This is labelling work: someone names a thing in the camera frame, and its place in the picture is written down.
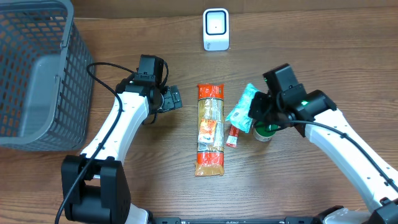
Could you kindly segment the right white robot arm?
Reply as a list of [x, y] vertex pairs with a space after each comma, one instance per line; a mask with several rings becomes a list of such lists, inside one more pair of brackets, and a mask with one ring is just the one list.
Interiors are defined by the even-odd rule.
[[257, 92], [249, 117], [263, 125], [295, 127], [318, 146], [354, 185], [368, 211], [333, 207], [314, 223], [397, 223], [397, 171], [384, 161], [349, 125], [336, 104], [322, 91], [284, 98]]

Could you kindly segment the red sachet stick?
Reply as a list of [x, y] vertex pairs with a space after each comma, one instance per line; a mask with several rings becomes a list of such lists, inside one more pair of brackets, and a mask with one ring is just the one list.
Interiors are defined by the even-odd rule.
[[229, 130], [228, 138], [226, 140], [226, 146], [236, 148], [238, 141], [239, 129], [233, 125]]

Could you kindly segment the spaghetti pack orange ends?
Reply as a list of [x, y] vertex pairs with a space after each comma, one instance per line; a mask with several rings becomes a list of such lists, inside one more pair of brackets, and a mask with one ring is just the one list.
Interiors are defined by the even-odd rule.
[[196, 176], [213, 176], [224, 174], [224, 85], [198, 85], [198, 125], [201, 119], [217, 121], [213, 144], [198, 142]]

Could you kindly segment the mint green wipes pack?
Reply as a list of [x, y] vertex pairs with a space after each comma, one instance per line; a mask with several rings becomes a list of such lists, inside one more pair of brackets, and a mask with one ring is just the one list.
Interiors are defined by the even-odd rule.
[[248, 83], [238, 103], [226, 118], [226, 121], [245, 133], [248, 133], [251, 128], [252, 118], [248, 116], [248, 113], [251, 102], [258, 91], [253, 84]]

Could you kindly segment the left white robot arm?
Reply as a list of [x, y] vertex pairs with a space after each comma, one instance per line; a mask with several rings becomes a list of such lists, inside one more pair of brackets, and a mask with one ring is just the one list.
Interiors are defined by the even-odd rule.
[[132, 140], [150, 115], [153, 97], [160, 97], [157, 112], [182, 107], [177, 86], [127, 85], [115, 98], [113, 108], [79, 156], [67, 155], [61, 166], [63, 202], [61, 215], [82, 223], [152, 223], [151, 212], [132, 204], [124, 173], [124, 160]]

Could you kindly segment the orange snack packet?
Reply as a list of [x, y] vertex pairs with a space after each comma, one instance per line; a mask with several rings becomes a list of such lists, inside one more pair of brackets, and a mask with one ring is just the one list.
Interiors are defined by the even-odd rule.
[[202, 118], [199, 125], [198, 142], [203, 144], [213, 144], [215, 140], [216, 126], [217, 121]]

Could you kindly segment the green lid jar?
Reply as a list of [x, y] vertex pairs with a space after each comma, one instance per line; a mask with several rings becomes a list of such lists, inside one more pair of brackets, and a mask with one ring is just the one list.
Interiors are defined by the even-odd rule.
[[270, 141], [279, 128], [278, 125], [263, 122], [255, 122], [252, 127], [254, 137], [261, 142]]

